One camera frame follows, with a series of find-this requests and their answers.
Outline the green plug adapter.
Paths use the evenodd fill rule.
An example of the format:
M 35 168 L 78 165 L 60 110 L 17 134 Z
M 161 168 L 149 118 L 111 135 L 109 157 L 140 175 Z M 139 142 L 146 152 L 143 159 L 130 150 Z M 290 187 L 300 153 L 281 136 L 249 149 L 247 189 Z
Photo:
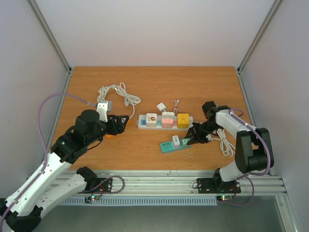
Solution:
M 190 141 L 190 139 L 182 139 L 182 141 L 181 141 L 182 146 L 188 146 L 189 141 Z

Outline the yellow cube socket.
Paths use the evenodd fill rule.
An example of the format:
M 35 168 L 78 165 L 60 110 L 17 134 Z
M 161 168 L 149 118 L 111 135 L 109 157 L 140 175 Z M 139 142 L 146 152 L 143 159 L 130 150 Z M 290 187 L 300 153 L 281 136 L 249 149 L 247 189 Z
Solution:
M 189 114 L 187 113 L 178 113 L 177 114 L 177 128 L 187 129 L 189 127 Z

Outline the white usb charger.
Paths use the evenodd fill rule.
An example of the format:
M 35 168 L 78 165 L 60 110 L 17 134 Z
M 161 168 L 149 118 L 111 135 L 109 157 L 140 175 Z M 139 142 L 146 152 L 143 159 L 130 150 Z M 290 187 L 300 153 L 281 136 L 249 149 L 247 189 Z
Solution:
M 172 137 L 172 144 L 174 148 L 179 148 L 180 147 L 180 139 L 178 137 L 178 135 L 174 135 Z

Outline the pink cube socket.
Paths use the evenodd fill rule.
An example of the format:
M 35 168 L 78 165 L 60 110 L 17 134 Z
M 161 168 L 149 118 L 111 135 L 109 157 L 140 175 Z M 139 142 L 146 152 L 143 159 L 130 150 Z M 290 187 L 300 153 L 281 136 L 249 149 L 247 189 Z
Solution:
M 172 128 L 173 122 L 174 122 L 174 120 L 171 119 L 171 118 L 169 118 L 169 119 L 163 118 L 163 119 L 161 119 L 161 127 L 162 128 Z

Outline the white cube socket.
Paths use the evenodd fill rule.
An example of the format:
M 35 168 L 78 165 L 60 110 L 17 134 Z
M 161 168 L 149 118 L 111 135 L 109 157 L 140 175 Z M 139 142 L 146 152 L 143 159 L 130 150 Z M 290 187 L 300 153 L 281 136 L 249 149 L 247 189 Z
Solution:
M 146 127 L 155 128 L 157 126 L 157 114 L 147 113 L 145 121 L 146 121 Z

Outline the white round-corner adapter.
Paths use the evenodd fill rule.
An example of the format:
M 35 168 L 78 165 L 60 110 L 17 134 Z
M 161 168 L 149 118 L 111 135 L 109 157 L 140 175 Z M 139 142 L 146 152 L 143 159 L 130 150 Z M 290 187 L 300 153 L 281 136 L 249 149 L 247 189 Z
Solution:
M 169 118 L 174 119 L 175 113 L 164 111 L 164 112 L 162 112 L 161 116 L 162 116 L 162 118 L 166 118 L 166 119 L 169 119 Z

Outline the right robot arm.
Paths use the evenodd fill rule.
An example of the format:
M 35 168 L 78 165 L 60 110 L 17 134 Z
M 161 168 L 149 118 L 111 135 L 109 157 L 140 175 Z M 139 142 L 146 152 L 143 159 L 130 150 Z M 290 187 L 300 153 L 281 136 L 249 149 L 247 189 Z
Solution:
M 185 136 L 188 145 L 206 144 L 210 135 L 219 129 L 228 131 L 235 139 L 234 161 L 215 170 L 213 177 L 202 182 L 202 189 L 210 186 L 216 193 L 223 193 L 248 175 L 263 176 L 274 165 L 274 157 L 269 131 L 248 124 L 235 114 L 235 110 L 223 105 L 217 106 L 213 101 L 202 105 L 206 121 L 194 122 Z

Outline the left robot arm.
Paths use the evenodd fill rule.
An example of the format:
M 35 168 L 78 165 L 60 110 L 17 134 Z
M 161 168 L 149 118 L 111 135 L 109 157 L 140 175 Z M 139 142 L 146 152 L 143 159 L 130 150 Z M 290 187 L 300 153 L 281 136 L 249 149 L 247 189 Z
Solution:
M 52 190 L 51 184 L 76 160 L 101 143 L 105 135 L 124 132 L 129 116 L 108 115 L 100 120 L 95 110 L 83 111 L 65 134 L 52 145 L 44 162 L 11 196 L 0 201 L 0 222 L 13 232 L 31 232 L 53 208 L 76 193 L 110 192 L 102 186 L 97 175 L 82 167 L 64 183 Z

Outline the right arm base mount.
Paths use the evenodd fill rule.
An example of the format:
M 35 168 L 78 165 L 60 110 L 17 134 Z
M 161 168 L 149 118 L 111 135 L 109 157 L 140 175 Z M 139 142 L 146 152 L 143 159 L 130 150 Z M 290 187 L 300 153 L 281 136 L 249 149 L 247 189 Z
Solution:
M 236 181 L 222 182 L 213 178 L 198 178 L 197 189 L 201 194 L 241 193 L 240 185 Z

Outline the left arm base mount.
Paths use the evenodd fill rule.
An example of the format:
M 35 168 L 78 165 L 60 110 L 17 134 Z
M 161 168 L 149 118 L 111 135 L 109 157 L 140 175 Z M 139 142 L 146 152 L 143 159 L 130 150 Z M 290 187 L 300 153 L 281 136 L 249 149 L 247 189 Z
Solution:
M 111 192 L 112 179 L 111 178 L 96 178 L 87 182 L 85 189 L 81 193 L 97 194 L 103 192 Z

